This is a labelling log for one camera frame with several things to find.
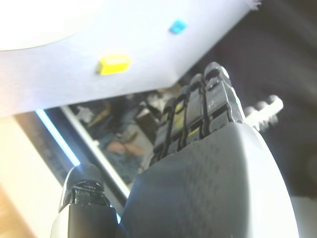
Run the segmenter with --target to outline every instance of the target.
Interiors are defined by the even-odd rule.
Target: blue block
[[[184,31],[184,29],[187,27],[186,23],[182,20],[176,20],[173,25],[171,26],[171,28],[169,29],[170,32],[174,33],[174,34],[180,34]]]

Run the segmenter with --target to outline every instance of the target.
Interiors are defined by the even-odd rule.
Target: glowing blue light strip
[[[64,140],[64,138],[61,136],[61,134],[59,133],[59,131],[56,129],[56,127],[54,126],[54,124],[52,123],[52,121],[50,120],[50,118],[48,117],[48,115],[44,112],[43,109],[37,109],[35,111],[35,113],[39,116],[39,118],[41,119],[41,121],[43,122],[43,124],[46,126],[46,128],[49,130],[49,132],[51,133],[52,137],[55,139],[55,141],[57,142],[57,144],[61,147],[61,149],[63,150],[63,152],[66,154],[66,156],[69,158],[69,160],[71,161],[71,163],[74,166],[78,166],[80,165],[80,162],[78,160],[78,158],[76,157],[76,155],[74,154],[74,152],[71,150],[71,148],[69,147],[69,145],[66,143],[66,141]],[[121,221],[121,217],[117,214],[117,219],[118,219],[118,223],[120,223]]]

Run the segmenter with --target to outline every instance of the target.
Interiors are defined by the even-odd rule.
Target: robotic hand
[[[250,121],[225,69],[209,64],[166,103],[152,165],[136,178],[120,224],[96,168],[80,165],[51,237],[298,238],[283,178]]]

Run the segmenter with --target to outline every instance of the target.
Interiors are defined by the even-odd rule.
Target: light strip
[[[43,124],[46,126],[46,128],[49,130],[51,135],[54,137],[55,141],[58,143],[58,145],[61,147],[61,149],[64,151],[64,153],[67,155],[69,160],[74,166],[80,165],[80,162],[74,152],[70,149],[64,138],[60,135],[59,131],[56,129],[52,121],[49,119],[48,115],[44,112],[43,109],[37,109],[36,114],[39,116]]]

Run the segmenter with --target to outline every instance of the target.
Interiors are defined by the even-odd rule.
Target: yellow block
[[[128,69],[131,59],[126,55],[110,55],[100,60],[99,73],[107,75],[124,72]]]

